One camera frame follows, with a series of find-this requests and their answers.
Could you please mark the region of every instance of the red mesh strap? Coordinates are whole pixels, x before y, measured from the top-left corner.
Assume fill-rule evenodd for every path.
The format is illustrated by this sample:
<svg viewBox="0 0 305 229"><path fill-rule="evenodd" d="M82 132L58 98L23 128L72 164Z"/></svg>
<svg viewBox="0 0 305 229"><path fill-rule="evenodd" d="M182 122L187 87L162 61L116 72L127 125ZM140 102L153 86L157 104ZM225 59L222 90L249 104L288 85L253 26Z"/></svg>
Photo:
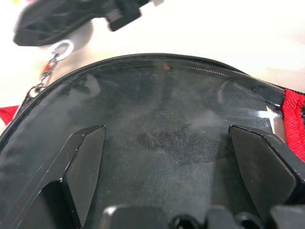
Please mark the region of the red mesh strap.
<svg viewBox="0 0 305 229"><path fill-rule="evenodd" d="M13 117L19 106L9 106L0 108L0 118L3 120L4 124L7 125L13 120Z"/></svg>
<svg viewBox="0 0 305 229"><path fill-rule="evenodd" d="M305 96L286 90L283 112L287 144L305 162L305 127L302 119L304 106Z"/></svg>

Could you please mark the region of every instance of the white surface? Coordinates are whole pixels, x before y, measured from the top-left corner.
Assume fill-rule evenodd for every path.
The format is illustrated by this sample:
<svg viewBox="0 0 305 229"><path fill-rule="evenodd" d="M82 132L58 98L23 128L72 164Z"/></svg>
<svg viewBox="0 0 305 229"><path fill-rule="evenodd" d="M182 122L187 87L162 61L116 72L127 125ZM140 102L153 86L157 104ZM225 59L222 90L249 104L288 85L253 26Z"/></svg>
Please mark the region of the white surface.
<svg viewBox="0 0 305 229"><path fill-rule="evenodd" d="M150 3L142 7L140 19L117 32L108 31L104 19L94 19L90 42L62 61L52 80L113 56L167 52L215 59L305 92L304 9L304 0L165 0L158 7ZM3 25L6 33L0 42L0 107L22 102L49 57L45 50L15 45L12 22Z"/></svg>

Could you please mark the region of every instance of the metal keyring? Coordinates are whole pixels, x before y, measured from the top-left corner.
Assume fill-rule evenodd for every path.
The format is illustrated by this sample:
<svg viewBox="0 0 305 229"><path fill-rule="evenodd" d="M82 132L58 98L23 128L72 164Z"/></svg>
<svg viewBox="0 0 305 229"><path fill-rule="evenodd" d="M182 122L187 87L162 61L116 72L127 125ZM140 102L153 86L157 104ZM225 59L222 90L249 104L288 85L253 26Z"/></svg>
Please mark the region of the metal keyring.
<svg viewBox="0 0 305 229"><path fill-rule="evenodd" d="M68 48L67 50L63 53L63 54L60 54L56 60L57 61L62 61L63 59L66 59L74 50L74 44L72 41L70 40L62 40L60 42L57 42L55 44L53 44L50 48L49 48L49 51L51 52L52 56L54 56L58 49L58 47L60 47L61 45L64 45L64 44L67 44L68 45Z"/></svg>

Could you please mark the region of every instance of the red fabric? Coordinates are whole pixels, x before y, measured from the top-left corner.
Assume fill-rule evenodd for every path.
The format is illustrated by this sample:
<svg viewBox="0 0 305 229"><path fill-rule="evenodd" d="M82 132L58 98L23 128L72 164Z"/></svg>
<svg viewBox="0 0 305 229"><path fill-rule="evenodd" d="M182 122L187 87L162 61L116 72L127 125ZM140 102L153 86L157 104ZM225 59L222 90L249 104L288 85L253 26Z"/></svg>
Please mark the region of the red fabric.
<svg viewBox="0 0 305 229"><path fill-rule="evenodd" d="M305 162L305 127L302 119L304 106L305 96L286 90L283 112L287 144Z"/></svg>
<svg viewBox="0 0 305 229"><path fill-rule="evenodd" d="M3 120L5 125L7 125L13 120L18 107L19 106L9 106L0 108L0 118Z"/></svg>

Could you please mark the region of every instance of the black fabric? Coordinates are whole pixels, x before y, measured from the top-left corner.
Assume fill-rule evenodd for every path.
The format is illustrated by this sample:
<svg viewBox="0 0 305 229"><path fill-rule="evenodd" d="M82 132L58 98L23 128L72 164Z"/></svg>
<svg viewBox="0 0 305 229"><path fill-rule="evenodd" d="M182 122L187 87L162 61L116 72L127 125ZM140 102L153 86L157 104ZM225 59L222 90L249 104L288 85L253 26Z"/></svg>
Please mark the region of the black fabric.
<svg viewBox="0 0 305 229"><path fill-rule="evenodd" d="M271 132L266 85L209 62L135 55L98 62L47 88L0 139L0 221L69 135L105 124L99 180L85 223L110 205L161 207L203 220L211 204L257 214L227 133L231 124Z"/></svg>

